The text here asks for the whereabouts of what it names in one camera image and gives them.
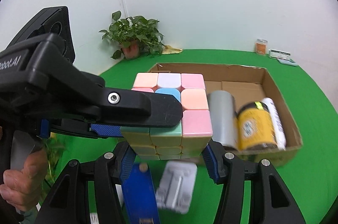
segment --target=white bottle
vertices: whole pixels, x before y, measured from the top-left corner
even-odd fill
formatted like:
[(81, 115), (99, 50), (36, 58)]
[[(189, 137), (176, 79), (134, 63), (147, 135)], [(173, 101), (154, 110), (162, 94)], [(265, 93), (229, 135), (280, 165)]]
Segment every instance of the white bottle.
[(285, 150), (286, 147), (285, 134), (274, 102), (271, 98), (266, 97), (262, 100), (262, 103), (268, 106), (268, 110), (270, 112), (271, 119), (273, 121), (273, 128), (275, 131), (277, 146), (280, 150)]

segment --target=potted plant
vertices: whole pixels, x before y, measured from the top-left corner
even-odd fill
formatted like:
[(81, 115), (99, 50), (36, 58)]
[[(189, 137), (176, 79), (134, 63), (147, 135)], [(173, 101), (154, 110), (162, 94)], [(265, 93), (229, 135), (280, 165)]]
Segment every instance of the potted plant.
[(163, 52), (164, 35), (156, 28), (158, 20), (147, 20), (143, 16), (120, 18), (120, 11), (113, 13), (109, 30), (99, 31), (104, 33), (102, 39), (119, 43), (121, 49), (114, 52), (113, 59), (119, 59), (122, 53), (126, 59), (135, 59), (140, 55), (140, 49), (150, 54)]

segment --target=label on yellow can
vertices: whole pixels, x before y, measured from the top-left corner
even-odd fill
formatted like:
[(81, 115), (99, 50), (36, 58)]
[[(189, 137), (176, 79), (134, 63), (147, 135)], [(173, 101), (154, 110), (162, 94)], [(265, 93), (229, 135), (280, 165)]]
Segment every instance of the label on yellow can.
[(239, 148), (271, 144), (277, 145), (270, 113), (264, 109), (248, 108), (238, 117)]

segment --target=black cable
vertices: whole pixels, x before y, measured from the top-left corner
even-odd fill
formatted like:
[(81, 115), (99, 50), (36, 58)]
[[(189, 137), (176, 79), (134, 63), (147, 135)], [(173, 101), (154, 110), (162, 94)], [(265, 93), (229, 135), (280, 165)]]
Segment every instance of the black cable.
[(52, 186), (48, 183), (48, 181), (46, 179), (44, 179), (44, 181), (46, 182), (46, 184), (48, 185), (49, 188), (52, 188)]

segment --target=cardboard box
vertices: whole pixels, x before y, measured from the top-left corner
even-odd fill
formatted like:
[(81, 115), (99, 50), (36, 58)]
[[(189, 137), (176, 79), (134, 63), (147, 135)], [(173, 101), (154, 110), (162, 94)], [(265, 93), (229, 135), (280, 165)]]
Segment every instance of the cardboard box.
[(156, 64), (149, 72), (202, 74), (207, 94), (215, 90), (230, 92), (235, 99), (236, 111), (243, 105), (271, 98), (277, 108), (286, 137), (286, 150), (232, 151), (241, 159), (259, 162), (268, 159), (277, 167), (290, 161), (302, 147), (303, 141), (293, 116), (276, 83), (265, 68), (241, 65), (164, 63)]

